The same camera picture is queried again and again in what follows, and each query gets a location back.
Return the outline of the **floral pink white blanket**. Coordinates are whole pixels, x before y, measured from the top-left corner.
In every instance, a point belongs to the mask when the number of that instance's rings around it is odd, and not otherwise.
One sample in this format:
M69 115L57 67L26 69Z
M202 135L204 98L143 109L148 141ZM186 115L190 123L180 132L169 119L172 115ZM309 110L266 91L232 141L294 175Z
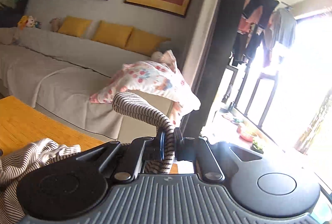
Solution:
M178 125L184 115L199 110L201 102L191 91L182 73L177 68L177 60L172 50L165 53L154 52L150 60L124 64L111 78L109 84L90 96L91 103L112 103L120 92L140 91L160 96L174 102L171 121Z

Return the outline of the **beige covered sofa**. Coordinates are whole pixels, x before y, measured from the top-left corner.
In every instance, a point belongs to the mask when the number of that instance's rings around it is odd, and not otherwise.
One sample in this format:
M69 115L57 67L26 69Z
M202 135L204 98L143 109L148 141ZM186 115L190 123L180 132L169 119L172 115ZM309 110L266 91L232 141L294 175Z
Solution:
M155 135L155 127L93 104L124 64L147 57L88 39L36 28L8 41L1 29L1 93L15 96L41 113L99 140L131 142Z

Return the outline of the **small stuffed toys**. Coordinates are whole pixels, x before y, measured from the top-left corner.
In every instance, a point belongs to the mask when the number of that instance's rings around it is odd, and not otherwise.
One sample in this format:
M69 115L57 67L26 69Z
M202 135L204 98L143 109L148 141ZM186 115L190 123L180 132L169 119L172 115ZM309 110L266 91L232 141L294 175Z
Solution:
M41 29L41 22L36 21L35 18L32 16L24 15L20 19L20 21L17 23L17 27L20 30L23 30L24 28L38 28Z

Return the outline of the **red bowl on sill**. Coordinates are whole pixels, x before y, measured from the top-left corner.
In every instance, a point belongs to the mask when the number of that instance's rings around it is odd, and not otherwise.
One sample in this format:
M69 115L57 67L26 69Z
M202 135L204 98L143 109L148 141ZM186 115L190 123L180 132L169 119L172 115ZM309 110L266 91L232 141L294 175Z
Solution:
M237 133L239 134L240 138L247 142L253 142L254 136L247 131L246 126L238 125Z

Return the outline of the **yellow cushion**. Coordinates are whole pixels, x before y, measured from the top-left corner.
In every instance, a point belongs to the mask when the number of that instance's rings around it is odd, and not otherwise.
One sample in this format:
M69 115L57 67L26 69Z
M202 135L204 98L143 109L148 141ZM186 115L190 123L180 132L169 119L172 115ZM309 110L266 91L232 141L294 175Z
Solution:
M170 40L168 37L158 36L134 28L125 45L125 49L134 53L151 56L161 43Z
M84 35L87 28L91 25L92 20L67 16L58 33L68 36L81 37Z
M93 41L124 49L133 27L100 21Z

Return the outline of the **striped grey knit garment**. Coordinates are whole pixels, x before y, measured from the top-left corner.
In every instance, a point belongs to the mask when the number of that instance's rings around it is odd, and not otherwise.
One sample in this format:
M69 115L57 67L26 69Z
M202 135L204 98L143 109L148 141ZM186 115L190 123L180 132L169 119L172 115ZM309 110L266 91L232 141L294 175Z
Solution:
M146 100L131 92L116 94L112 107L118 114L146 122L155 126L157 130L165 130L165 158L149 162L145 171L168 174L175 158L174 122ZM38 168L80 152L80 145L60 145L50 138L44 138L1 157L1 187L4 188L1 190L1 223L17 223L25 216L16 195L20 179Z

